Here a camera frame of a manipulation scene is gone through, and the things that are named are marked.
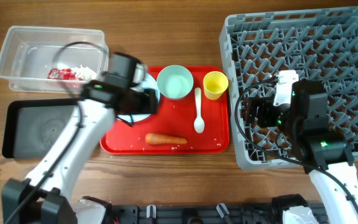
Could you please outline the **mint green bowl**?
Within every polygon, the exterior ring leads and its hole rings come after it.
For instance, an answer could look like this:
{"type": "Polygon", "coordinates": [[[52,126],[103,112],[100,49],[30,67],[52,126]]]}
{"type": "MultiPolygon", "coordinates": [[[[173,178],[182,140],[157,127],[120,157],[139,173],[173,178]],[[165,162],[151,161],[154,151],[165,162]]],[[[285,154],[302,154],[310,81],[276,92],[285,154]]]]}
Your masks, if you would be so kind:
{"type": "Polygon", "coordinates": [[[180,100],[193,89],[192,73],[181,65],[169,65],[157,75],[157,86],[160,93],[171,100],[180,100]]]}

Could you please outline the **orange carrot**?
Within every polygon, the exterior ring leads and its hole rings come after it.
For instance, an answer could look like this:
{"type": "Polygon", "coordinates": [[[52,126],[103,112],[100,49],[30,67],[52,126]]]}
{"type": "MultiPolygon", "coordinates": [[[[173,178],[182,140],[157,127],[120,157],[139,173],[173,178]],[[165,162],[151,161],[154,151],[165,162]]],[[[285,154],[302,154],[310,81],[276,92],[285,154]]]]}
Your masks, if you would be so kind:
{"type": "Polygon", "coordinates": [[[179,138],[176,136],[148,133],[145,135],[145,142],[150,145],[161,145],[161,144],[186,144],[188,141],[185,138],[179,138]]]}

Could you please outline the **yellow plastic cup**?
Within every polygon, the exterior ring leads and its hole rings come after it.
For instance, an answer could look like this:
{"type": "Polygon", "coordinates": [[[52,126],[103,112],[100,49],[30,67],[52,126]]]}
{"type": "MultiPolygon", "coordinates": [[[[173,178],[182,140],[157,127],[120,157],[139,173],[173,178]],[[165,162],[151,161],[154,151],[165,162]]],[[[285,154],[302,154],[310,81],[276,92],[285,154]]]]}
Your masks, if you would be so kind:
{"type": "Polygon", "coordinates": [[[224,73],[213,71],[203,78],[204,95],[209,100],[217,100],[228,88],[229,81],[224,73]]]}

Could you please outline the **white tissue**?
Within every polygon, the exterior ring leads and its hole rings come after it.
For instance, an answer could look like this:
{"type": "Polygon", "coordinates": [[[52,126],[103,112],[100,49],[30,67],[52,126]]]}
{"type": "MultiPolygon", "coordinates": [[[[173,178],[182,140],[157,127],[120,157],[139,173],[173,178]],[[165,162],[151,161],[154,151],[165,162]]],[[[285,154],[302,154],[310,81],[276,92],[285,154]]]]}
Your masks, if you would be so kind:
{"type": "Polygon", "coordinates": [[[98,76],[95,71],[89,67],[83,67],[82,65],[80,65],[80,67],[71,68],[71,70],[77,80],[94,80],[98,76]]]}

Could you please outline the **red snack wrapper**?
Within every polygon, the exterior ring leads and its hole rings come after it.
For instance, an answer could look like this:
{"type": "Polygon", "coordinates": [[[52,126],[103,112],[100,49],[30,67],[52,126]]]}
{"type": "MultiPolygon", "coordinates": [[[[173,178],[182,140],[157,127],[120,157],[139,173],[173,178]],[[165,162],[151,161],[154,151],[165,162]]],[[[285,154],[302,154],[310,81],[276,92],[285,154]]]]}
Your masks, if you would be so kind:
{"type": "Polygon", "coordinates": [[[51,80],[76,80],[76,81],[83,80],[82,78],[77,77],[76,73],[69,68],[64,68],[64,69],[53,68],[49,72],[47,78],[51,80]]]}

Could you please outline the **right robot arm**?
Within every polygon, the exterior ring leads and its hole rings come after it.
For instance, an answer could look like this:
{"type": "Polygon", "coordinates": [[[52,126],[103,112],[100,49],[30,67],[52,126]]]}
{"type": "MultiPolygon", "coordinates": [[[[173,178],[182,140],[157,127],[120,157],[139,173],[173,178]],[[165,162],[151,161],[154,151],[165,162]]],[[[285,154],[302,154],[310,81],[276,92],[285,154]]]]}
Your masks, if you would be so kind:
{"type": "Polygon", "coordinates": [[[292,163],[303,166],[316,187],[331,223],[358,223],[358,180],[354,158],[341,134],[328,128],[328,95],[319,81],[291,86],[290,101],[244,98],[245,120],[277,126],[292,144],[292,163]]]}

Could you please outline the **light blue plate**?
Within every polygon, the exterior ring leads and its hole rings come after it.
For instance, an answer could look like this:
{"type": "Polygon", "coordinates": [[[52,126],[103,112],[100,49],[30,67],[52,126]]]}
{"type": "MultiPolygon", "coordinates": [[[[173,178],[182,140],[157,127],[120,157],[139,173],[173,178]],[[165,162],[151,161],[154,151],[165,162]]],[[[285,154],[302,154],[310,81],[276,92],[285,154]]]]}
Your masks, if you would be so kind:
{"type": "MultiPolygon", "coordinates": [[[[159,104],[160,101],[160,91],[158,90],[158,86],[157,86],[157,82],[155,80],[155,78],[153,78],[150,74],[146,74],[145,79],[142,81],[142,83],[136,87],[132,88],[133,90],[140,90],[140,89],[154,89],[155,90],[155,94],[156,94],[156,98],[157,98],[157,104],[159,104]]],[[[120,114],[117,117],[123,121],[127,121],[127,122],[139,122],[142,120],[145,120],[146,118],[148,118],[150,116],[150,114],[135,114],[132,116],[129,115],[123,115],[120,114]]]]}

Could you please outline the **white plastic spoon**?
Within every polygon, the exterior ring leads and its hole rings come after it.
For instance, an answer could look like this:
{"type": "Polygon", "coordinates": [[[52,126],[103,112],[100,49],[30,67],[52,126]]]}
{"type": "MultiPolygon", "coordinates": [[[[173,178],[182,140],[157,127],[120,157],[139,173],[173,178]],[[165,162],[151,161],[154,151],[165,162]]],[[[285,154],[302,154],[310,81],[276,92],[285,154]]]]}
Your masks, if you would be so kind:
{"type": "Polygon", "coordinates": [[[201,116],[201,88],[195,88],[195,105],[196,105],[196,118],[194,120],[194,129],[197,133],[204,131],[204,120],[201,116]]]}

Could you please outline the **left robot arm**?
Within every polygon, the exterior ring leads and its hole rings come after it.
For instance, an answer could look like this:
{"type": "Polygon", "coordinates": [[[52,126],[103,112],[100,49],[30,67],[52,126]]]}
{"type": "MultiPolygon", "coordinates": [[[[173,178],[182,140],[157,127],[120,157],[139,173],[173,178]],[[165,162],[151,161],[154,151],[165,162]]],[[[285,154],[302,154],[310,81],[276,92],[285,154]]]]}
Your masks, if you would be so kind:
{"type": "Polygon", "coordinates": [[[105,223],[111,204],[94,198],[69,200],[85,162],[116,115],[154,114],[152,88],[135,90],[92,80],[83,86],[70,119],[42,161],[23,181],[10,179],[2,189],[5,223],[105,223]]]}

